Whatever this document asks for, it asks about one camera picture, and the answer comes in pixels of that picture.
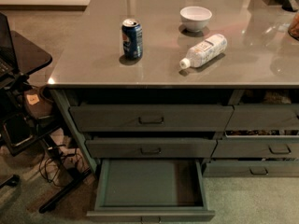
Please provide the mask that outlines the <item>grey drawer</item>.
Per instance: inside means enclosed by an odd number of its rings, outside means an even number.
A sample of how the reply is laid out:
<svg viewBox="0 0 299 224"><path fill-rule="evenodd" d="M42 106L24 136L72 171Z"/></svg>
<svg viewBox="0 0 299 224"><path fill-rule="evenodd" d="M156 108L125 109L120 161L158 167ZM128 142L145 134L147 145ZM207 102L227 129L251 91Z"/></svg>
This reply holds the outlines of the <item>grey drawer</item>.
<svg viewBox="0 0 299 224"><path fill-rule="evenodd" d="M213 161L204 177L298 177L298 161Z"/></svg>
<svg viewBox="0 0 299 224"><path fill-rule="evenodd" d="M299 138L288 136L227 137L219 140L213 158L298 158Z"/></svg>
<svg viewBox="0 0 299 224"><path fill-rule="evenodd" d="M299 105L235 105L227 131L298 130Z"/></svg>
<svg viewBox="0 0 299 224"><path fill-rule="evenodd" d="M221 105L81 105L69 112L81 132L216 132L232 116Z"/></svg>
<svg viewBox="0 0 299 224"><path fill-rule="evenodd" d="M208 158L215 140L204 138L97 138L85 142L93 158Z"/></svg>
<svg viewBox="0 0 299 224"><path fill-rule="evenodd" d="M94 209L95 222L200 222L207 207L197 159L104 159Z"/></svg>

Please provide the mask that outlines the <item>blue soda can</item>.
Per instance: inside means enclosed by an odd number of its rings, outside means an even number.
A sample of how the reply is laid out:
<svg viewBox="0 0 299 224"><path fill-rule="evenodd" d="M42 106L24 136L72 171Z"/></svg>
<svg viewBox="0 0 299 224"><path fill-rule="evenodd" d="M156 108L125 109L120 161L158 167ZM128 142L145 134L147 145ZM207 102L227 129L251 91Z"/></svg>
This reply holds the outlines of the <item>blue soda can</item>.
<svg viewBox="0 0 299 224"><path fill-rule="evenodd" d="M130 18L122 22L122 46L127 59L139 59L143 55L142 26L136 19Z"/></svg>

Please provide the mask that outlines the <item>white plastic bottle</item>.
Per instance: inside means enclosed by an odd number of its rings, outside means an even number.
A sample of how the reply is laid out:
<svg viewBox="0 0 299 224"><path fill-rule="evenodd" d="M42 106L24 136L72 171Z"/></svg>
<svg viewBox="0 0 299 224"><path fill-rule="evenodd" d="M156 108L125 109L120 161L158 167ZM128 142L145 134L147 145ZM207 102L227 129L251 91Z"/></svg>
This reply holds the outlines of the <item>white plastic bottle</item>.
<svg viewBox="0 0 299 224"><path fill-rule="evenodd" d="M223 53L226 47L227 39L224 35L212 35L191 47L186 56L179 62L179 66L182 69L201 67Z"/></svg>

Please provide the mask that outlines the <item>white ceramic bowl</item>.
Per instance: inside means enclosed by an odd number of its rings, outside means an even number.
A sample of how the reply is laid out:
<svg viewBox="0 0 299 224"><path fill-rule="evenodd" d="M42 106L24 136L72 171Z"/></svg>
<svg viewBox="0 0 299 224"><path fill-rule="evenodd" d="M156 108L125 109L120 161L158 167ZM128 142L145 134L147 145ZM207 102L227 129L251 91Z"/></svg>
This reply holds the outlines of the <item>white ceramic bowl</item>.
<svg viewBox="0 0 299 224"><path fill-rule="evenodd" d="M208 25L212 12L204 7L185 7L180 11L180 18L189 32L198 32Z"/></svg>

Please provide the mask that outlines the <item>brown bag with label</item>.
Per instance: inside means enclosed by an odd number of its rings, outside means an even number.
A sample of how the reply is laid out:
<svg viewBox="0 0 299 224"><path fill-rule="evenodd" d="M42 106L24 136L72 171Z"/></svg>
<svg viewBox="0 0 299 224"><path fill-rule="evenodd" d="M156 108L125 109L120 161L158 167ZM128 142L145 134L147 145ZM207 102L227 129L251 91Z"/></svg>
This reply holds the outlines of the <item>brown bag with label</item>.
<svg viewBox="0 0 299 224"><path fill-rule="evenodd" d="M50 116L53 113L53 99L46 86L33 87L23 94L24 107L35 119Z"/></svg>

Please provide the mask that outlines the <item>black side table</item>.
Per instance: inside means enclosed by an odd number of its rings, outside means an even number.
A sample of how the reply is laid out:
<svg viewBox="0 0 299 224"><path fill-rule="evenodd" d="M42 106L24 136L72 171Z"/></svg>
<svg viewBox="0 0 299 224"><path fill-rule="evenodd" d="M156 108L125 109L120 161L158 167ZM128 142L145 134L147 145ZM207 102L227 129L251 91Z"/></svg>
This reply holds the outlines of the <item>black side table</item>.
<svg viewBox="0 0 299 224"><path fill-rule="evenodd" d="M29 82L30 76L52 62L51 55L21 34L10 31L18 63L18 70L1 77L1 135L11 155L16 156L32 145L39 144L44 149L39 171L48 176L47 165L54 162L58 169L68 173L72 180L52 198L40 206L41 214L53 210L56 204L70 191L83 183L91 173L89 169L79 171L73 166L67 168L64 162L69 157L54 142L51 135L58 129L64 132L68 128L53 105L50 116L35 119L25 109L23 94L37 87Z"/></svg>

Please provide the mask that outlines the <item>black laptop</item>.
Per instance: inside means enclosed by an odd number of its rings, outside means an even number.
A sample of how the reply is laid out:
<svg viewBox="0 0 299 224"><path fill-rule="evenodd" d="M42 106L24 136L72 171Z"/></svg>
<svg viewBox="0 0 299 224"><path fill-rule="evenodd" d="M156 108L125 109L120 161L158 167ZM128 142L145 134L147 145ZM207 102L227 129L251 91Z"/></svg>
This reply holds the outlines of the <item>black laptop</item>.
<svg viewBox="0 0 299 224"><path fill-rule="evenodd" d="M7 16L0 13L0 77L18 70L18 63Z"/></svg>

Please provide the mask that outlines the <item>brown object at right edge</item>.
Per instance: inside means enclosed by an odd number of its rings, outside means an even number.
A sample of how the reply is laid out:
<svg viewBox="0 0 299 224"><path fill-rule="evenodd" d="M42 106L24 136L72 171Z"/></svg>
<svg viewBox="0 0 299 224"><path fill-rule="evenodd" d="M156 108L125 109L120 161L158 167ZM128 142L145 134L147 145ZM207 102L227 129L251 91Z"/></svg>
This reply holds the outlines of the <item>brown object at right edge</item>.
<svg viewBox="0 0 299 224"><path fill-rule="evenodd" d="M295 39L299 39L299 13L297 13L288 29L288 33Z"/></svg>

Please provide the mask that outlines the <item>grey drawer cabinet frame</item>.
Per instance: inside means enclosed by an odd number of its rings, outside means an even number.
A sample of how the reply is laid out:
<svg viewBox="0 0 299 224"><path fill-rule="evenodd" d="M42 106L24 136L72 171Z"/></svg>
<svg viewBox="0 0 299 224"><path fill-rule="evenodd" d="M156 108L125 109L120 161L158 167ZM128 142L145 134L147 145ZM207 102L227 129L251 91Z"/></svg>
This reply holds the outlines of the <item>grey drawer cabinet frame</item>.
<svg viewBox="0 0 299 224"><path fill-rule="evenodd" d="M94 171L100 171L104 159L197 159L201 173L213 161L298 161L298 158L93 158L85 142L97 138L204 138L219 140L227 137L288 136L298 137L298 130L245 130L216 132L81 132L69 112L81 105L298 105L298 91L288 88L233 89L209 87L75 87L54 91L57 105L79 142L80 148Z"/></svg>

